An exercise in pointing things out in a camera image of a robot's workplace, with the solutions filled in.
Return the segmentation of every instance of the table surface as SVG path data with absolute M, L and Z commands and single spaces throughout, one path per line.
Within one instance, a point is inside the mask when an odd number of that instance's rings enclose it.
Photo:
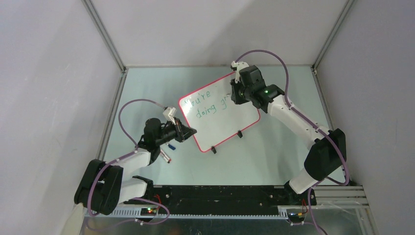
M 259 66 L 267 85 L 285 87 L 281 66 Z M 327 126 L 320 97 L 308 66 L 289 66 L 289 97 L 309 117 Z M 178 108 L 180 97 L 224 76 L 228 67 L 130 68 L 122 90 L 117 114 L 123 104 L 138 98 L 152 99 L 164 106 Z M 121 121 L 125 130 L 138 141 L 149 118 L 164 122 L 163 110 L 149 102 L 127 106 Z M 184 121 L 178 109 L 176 117 Z M 217 147 L 217 153 L 199 151 L 193 138 L 183 143 L 172 141 L 176 150 L 162 149 L 172 159 L 167 164 L 159 157 L 150 166 L 135 173 L 151 179 L 155 185 L 283 185 L 303 168 L 308 150 L 304 143 L 279 120 L 261 113 L 261 120 Z M 122 132 L 118 119 L 111 130 L 104 160 L 110 161 L 134 149 Z M 344 181 L 339 168 L 331 175 Z M 322 185 L 332 185 L 323 181 Z

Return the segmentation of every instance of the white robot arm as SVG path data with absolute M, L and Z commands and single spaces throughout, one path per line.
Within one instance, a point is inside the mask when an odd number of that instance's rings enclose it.
M 184 126 L 179 119 L 174 117 L 176 109 L 167 107 L 163 112 L 167 122 L 161 123 L 157 118 L 146 121 L 144 134 L 141 136 L 135 151 L 129 157 L 123 156 L 114 164 L 108 165 L 103 170 L 99 182 L 93 188 L 93 182 L 101 169 L 107 165 L 101 160 L 92 160 L 82 177 L 78 190 L 75 193 L 76 204 L 88 204 L 90 191 L 93 191 L 91 209 L 104 215 L 110 214 L 118 203 L 128 201 L 135 197 L 143 197 L 147 192 L 148 184 L 152 181 L 140 176 L 135 176 L 135 170 L 152 164 L 162 154 L 160 146 L 173 139 L 178 142 L 187 140 L 196 134 L 196 130 Z
M 265 85 L 262 74 L 256 66 L 248 66 L 246 62 L 232 62 L 231 68 L 237 73 L 235 79 L 231 81 L 232 101 L 235 104 L 252 102 L 256 108 L 276 117 L 299 136 L 309 150 L 304 168 L 297 177 L 286 183 L 287 189 L 295 194 L 301 194 L 341 166 L 336 151 L 319 132 L 321 130 L 330 136 L 346 158 L 345 135 L 340 129 L 331 131 L 314 121 L 316 127 L 310 125 L 293 111 L 295 105 L 285 97 L 282 89 L 274 84 Z

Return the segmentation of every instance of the purple cable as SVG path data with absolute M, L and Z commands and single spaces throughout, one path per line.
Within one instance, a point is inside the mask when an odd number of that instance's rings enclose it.
M 163 109 L 165 109 L 165 108 L 166 108 L 166 107 L 162 106 L 161 104 L 159 104 L 159 103 L 157 103 L 157 102 L 155 102 L 155 101 L 152 101 L 152 100 L 150 100 L 150 99 L 133 99 L 133 100 L 128 101 L 127 103 L 125 103 L 125 104 L 121 107 L 121 109 L 119 110 L 119 113 L 118 113 L 118 122 L 119 122 L 119 126 L 121 127 L 122 132 L 124 132 L 124 134 L 125 134 L 128 138 L 130 138 L 130 140 L 134 143 L 134 146 L 137 146 L 136 141 L 133 139 L 133 137 L 131 137 L 131 136 L 127 133 L 127 131 L 124 129 L 124 127 L 123 127 L 123 126 L 122 126 L 122 124 L 121 124 L 121 112 L 122 112 L 122 110 L 124 110 L 124 108 L 125 108 L 127 105 L 129 105 L 129 104 L 131 104 L 131 103 L 134 103 L 134 102 L 137 102 L 137 101 L 147 101 L 147 102 L 150 102 L 150 103 L 156 104 L 156 105 L 158 105 L 158 106 L 162 107 Z
M 319 127 L 313 121 L 311 121 L 310 119 L 308 119 L 304 114 L 302 114 L 295 107 L 292 107 L 292 105 L 291 105 L 291 103 L 290 103 L 290 101 L 288 99 L 288 83 L 289 83 L 288 69 L 287 69 L 287 66 L 285 65 L 285 63 L 283 62 L 283 60 L 279 56 L 277 56 L 276 54 L 274 54 L 273 52 L 270 52 L 268 50 L 258 49 L 258 50 L 250 50 L 250 51 L 245 52 L 244 54 L 242 54 L 241 56 L 239 56 L 235 60 L 235 62 L 238 62 L 244 56 L 246 56 L 248 54 L 251 54 L 253 52 L 264 52 L 264 53 L 270 54 L 270 55 L 274 56 L 277 60 L 279 60 L 281 62 L 282 66 L 284 67 L 284 70 L 285 70 L 285 77 L 286 78 L 285 78 L 285 90 L 284 90 L 285 95 L 284 95 L 284 98 L 285 98 L 285 102 L 287 103 L 288 108 L 291 109 L 291 110 L 293 110 L 294 113 L 296 113 L 303 120 L 305 120 L 306 122 L 308 122 L 308 124 L 310 124 L 314 129 L 316 129 L 320 134 L 322 134 L 330 142 L 330 144 L 333 146 L 334 150 L 336 150 L 336 153 L 339 155 L 340 161 L 342 162 L 343 168 L 345 169 L 345 182 L 344 183 L 341 183 L 341 182 L 339 182 L 337 180 L 334 180 L 331 177 L 327 177 L 327 179 L 329 179 L 329 180 L 331 180 L 331 181 L 333 181 L 333 182 L 335 182 L 335 183 L 337 183 L 337 184 L 339 184 L 341 186 L 346 186 L 349 183 L 349 181 L 350 181 L 350 173 L 349 173 L 348 167 L 346 165 L 346 161 L 345 161 L 345 159 L 344 159 L 344 157 L 343 157 L 340 149 L 337 147 L 336 143 L 324 131 L 322 131 L 321 129 L 319 129 Z M 313 212 L 311 210 L 310 194 L 311 194 L 311 188 L 315 187 L 319 183 L 321 183 L 321 181 L 315 183 L 312 187 L 310 187 L 308 189 L 308 207 L 309 207 L 309 211 L 310 211 L 310 214 L 311 214 L 311 218 L 313 220 L 313 224 L 316 227 L 316 230 L 317 231 L 320 231 L 319 228 L 321 228 L 321 227 L 317 224 L 317 222 L 316 222 L 316 220 L 314 218 Z
M 166 210 L 166 212 L 167 212 L 167 216 L 166 216 L 164 219 L 162 219 L 162 220 L 160 220 L 160 221 L 158 221 L 158 222 L 144 222 L 144 221 L 141 221 L 141 220 L 139 220 L 139 219 L 126 219 L 126 220 L 120 221 L 120 222 L 118 222 L 118 223 L 116 223 L 116 224 L 113 224 L 113 225 L 111 225 L 111 226 L 109 226 L 109 227 L 106 227 L 106 228 L 103 228 L 103 229 L 94 229 L 94 228 L 91 228 L 91 227 L 88 225 L 88 221 L 87 221 L 87 222 L 86 222 L 86 226 L 87 226 L 87 228 L 88 228 L 89 230 L 91 230 L 91 231 L 94 231 L 94 232 L 102 232 L 102 231 L 105 231 L 105 230 L 113 229 L 113 228 L 115 228 L 115 227 L 116 227 L 116 226 L 118 226 L 118 225 L 121 225 L 121 224 L 124 224 L 124 223 L 128 223 L 128 222 L 139 222 L 139 223 L 142 223 L 142 224 L 154 225 L 154 224 L 160 224 L 160 223 L 165 222 L 165 221 L 169 218 L 169 216 L 170 216 L 170 211 L 169 211 L 169 210 L 168 210 L 168 208 L 167 208 L 165 205 L 163 205 L 163 204 L 160 204 L 160 203 L 157 203 L 157 202 L 153 202 L 153 201 L 150 201 L 150 200 L 147 200 L 147 199 L 139 198 L 139 197 L 135 197 L 135 198 L 133 198 L 132 200 L 139 200 L 139 201 L 143 201 L 143 202 L 151 203 L 151 204 L 154 204 L 154 205 L 156 205 L 156 206 L 162 207 L 163 209 L 165 209 L 165 210 Z
M 119 122 L 119 126 L 121 127 L 121 129 L 122 129 L 122 131 L 124 132 L 124 134 L 128 137 L 128 138 L 130 138 L 131 139 L 131 141 L 134 143 L 134 146 L 135 147 L 137 147 L 137 143 L 136 143 L 136 141 L 125 131 L 125 129 L 124 129 L 124 127 L 122 126 L 122 123 L 121 123 L 121 113 L 122 113 L 122 110 L 127 106 L 127 105 L 129 105 L 129 104 L 131 104 L 131 103 L 133 103 L 133 102 L 137 102 L 137 101 L 147 101 L 147 102 L 150 102 L 150 103 L 153 103 L 153 104 L 156 104 L 156 105 L 158 105 L 158 106 L 160 106 L 160 107 L 162 107 L 162 108 L 165 108 L 164 106 L 162 106 L 161 104 L 159 104 L 159 103 L 157 103 L 157 102 L 155 102 L 155 101 L 152 101 L 152 100 L 150 100 L 150 99 L 133 99 L 133 100 L 131 100 L 131 101 L 128 101 L 127 103 L 125 103 L 122 107 L 121 107 L 121 109 L 119 110 L 119 113 L 118 113 L 118 122 Z M 114 164 L 114 163 L 116 163 L 117 162 L 117 160 L 118 161 L 121 161 L 121 160 L 124 160 L 124 159 L 126 159 L 126 158 L 128 158 L 128 157 L 130 157 L 130 156 L 132 156 L 133 154 L 134 154 L 135 152 L 133 151 L 133 152 L 130 152 L 130 153 L 127 153 L 127 154 L 125 154 L 125 155 L 123 155 L 123 156 L 121 156 L 121 157 L 119 157 L 119 158 L 117 158 L 117 159 L 114 159 L 114 160 L 112 160 L 112 161 L 110 161 L 109 163 L 107 163 L 107 164 L 105 164 L 105 166 L 98 172 L 98 174 L 96 175 L 96 177 L 95 177 L 95 180 L 93 181 L 93 183 L 92 183 L 92 186 L 91 186 L 91 190 L 90 190 L 90 193 L 89 193 L 89 195 L 88 195 L 88 204 L 87 204 L 87 208 L 88 208 L 88 214 L 91 216 L 91 217 L 95 217 L 95 216 L 97 216 L 99 213 L 93 213 L 92 212 L 92 210 L 91 210 L 91 201 L 92 201 L 92 194 L 93 194 L 93 191 L 94 191 L 94 189 L 95 189 L 95 187 L 96 187 L 96 184 L 98 183 L 98 180 L 99 180 L 99 177 L 101 177 L 101 175 L 102 175 L 102 173 L 110 166 L 110 165 L 112 165 L 112 164 Z

